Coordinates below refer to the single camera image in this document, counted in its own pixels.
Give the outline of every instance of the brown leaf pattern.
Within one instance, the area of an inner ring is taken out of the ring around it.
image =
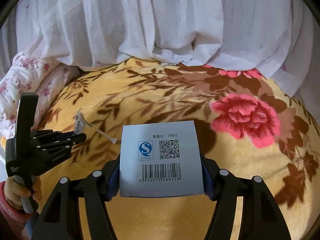
[[[88,97],[95,96],[91,94],[94,82],[105,77],[111,81],[111,77],[117,79],[120,75],[126,79],[126,85],[121,90],[112,89],[112,85],[108,87],[110,92],[100,95],[103,99],[97,101],[94,114],[88,116],[89,122],[116,137],[117,144],[113,145],[90,130],[87,140],[74,147],[73,163],[86,158],[86,162],[95,163],[98,168],[116,158],[124,125],[183,120],[194,120],[199,148],[204,154],[209,154],[214,151],[218,138],[210,128],[210,123],[216,117],[210,105],[230,93],[246,94],[274,108],[281,124],[280,135],[275,142],[278,143],[279,152],[287,156],[289,175],[283,178],[284,186],[275,195],[277,203],[286,203],[290,208],[297,201],[304,201],[306,177],[310,182],[313,181],[319,169],[320,157],[313,149],[308,134],[314,130],[320,137],[319,127],[299,101],[277,97],[265,79],[248,78],[245,75],[231,78],[220,75],[216,68],[205,66],[186,67],[178,64],[162,67],[157,62],[130,59],[72,81],[46,113],[41,128],[50,127],[53,120],[59,122],[64,112],[59,107],[62,102],[64,105],[78,106],[79,109]],[[304,116],[297,114],[296,110],[301,108]],[[62,130],[72,130],[71,122],[74,120],[64,123]]]

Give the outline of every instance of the barcode number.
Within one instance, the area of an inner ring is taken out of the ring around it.
[[[180,180],[180,163],[143,164],[140,181]]]

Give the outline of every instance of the pink flower pattern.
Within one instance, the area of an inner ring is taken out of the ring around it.
[[[9,117],[9,120],[12,122],[12,121],[15,121],[16,120],[16,116],[14,114],[12,114],[10,117]]]
[[[30,90],[30,89],[31,89],[31,84],[30,83],[26,84],[25,85],[25,90]]]
[[[21,60],[21,64],[24,68],[28,68],[30,65],[36,64],[37,61],[33,58],[26,58]]]
[[[285,64],[283,64],[281,66],[281,69],[282,69],[283,72],[287,72],[287,66]]]
[[[249,95],[229,94],[211,104],[219,113],[211,129],[227,132],[236,139],[248,136],[257,148],[268,147],[280,134],[276,111],[263,101]]]
[[[246,76],[247,78],[258,78],[261,79],[261,73],[256,69],[246,70],[246,71],[226,71],[223,69],[219,69],[219,74],[221,76],[229,76],[231,78],[235,78],[240,76],[241,74]]]
[[[44,64],[44,70],[45,71],[48,71],[49,67],[50,67],[50,65],[48,63]]]
[[[7,89],[7,83],[6,82],[3,82],[1,85],[0,85],[0,93],[2,94],[4,91],[6,91]]]
[[[68,76],[68,73],[69,73],[69,69],[65,67],[63,69],[63,78],[66,78]]]
[[[44,95],[45,97],[48,96],[50,93],[50,89],[46,88],[45,90],[43,90],[43,92],[41,93],[42,95]]]

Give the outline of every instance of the white fabric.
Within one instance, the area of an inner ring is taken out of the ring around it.
[[[223,37],[221,0],[21,0],[18,51],[67,65],[130,56],[204,65]]]
[[[12,65],[12,59],[17,54],[16,12],[12,10],[0,30],[0,80]]]
[[[320,27],[315,19],[313,19],[313,30],[313,48],[309,71],[295,96],[320,124]]]
[[[291,43],[290,0],[222,0],[223,44],[207,64],[224,70],[257,68],[271,76]]]
[[[292,42],[282,68],[272,76],[284,93],[292,97],[305,79],[313,47],[313,16],[302,0],[292,0],[294,5]]]

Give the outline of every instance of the bed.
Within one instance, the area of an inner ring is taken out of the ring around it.
[[[201,21],[179,33],[174,30],[182,22],[173,24],[181,17],[175,15],[177,8],[165,15],[161,7],[150,7],[152,0],[135,0],[134,6],[130,0],[117,0],[116,8],[125,5],[125,13],[132,13],[134,27],[124,28],[131,23],[122,22],[116,10],[110,9],[107,13],[120,24],[108,22],[111,26],[106,30],[101,17],[94,21],[94,16],[106,13],[95,11],[102,0],[79,1],[20,0],[1,29],[3,146],[6,138],[14,136],[17,99],[25,91],[39,95],[33,129],[71,131],[76,112],[82,108],[88,122],[118,139],[113,145],[86,127],[87,140],[74,147],[72,158],[42,176],[44,197],[39,212],[61,177],[84,178],[117,157],[123,125],[194,120],[206,157],[238,177],[262,176],[292,239],[310,239],[320,214],[320,90],[316,89],[320,28],[310,6],[303,0],[255,0],[255,6],[249,3],[252,0],[214,0],[219,6],[209,17],[208,9],[201,9],[202,14],[194,15]],[[157,1],[167,7],[174,3]],[[201,8],[194,0],[183,1]],[[142,4],[146,15],[154,13],[162,21],[137,17],[143,12]],[[275,11],[265,14],[271,4]],[[190,17],[181,7],[184,17]],[[75,25],[73,17],[80,19]],[[265,34],[257,38],[261,25]],[[206,35],[192,35],[208,28],[207,44],[203,44]],[[75,30],[85,35],[72,36]],[[93,30],[106,31],[105,39]],[[127,32],[130,38],[119,41],[113,31]],[[172,36],[179,41],[165,43]],[[14,37],[16,44],[8,43]],[[112,41],[116,49],[106,41]],[[241,201],[232,239],[239,233]],[[106,205],[119,239],[130,240],[150,236],[155,240],[203,239],[215,207],[204,195],[117,196]],[[89,239],[83,202],[80,211],[84,239]]]
[[[41,177],[40,210],[61,177],[84,178],[118,156],[123,125],[194,120],[206,157],[236,176],[263,177],[293,240],[303,239],[320,213],[319,127],[298,100],[286,96],[257,70],[163,67],[157,61],[131,58],[73,80],[39,127],[71,131],[79,108],[88,122],[118,143],[86,127],[87,140],[74,147],[72,158]],[[232,239],[239,233],[241,201]],[[215,207],[205,195],[117,196],[106,205],[117,237],[130,240],[203,239]],[[85,224],[83,202],[80,211]],[[87,239],[86,226],[83,233]]]

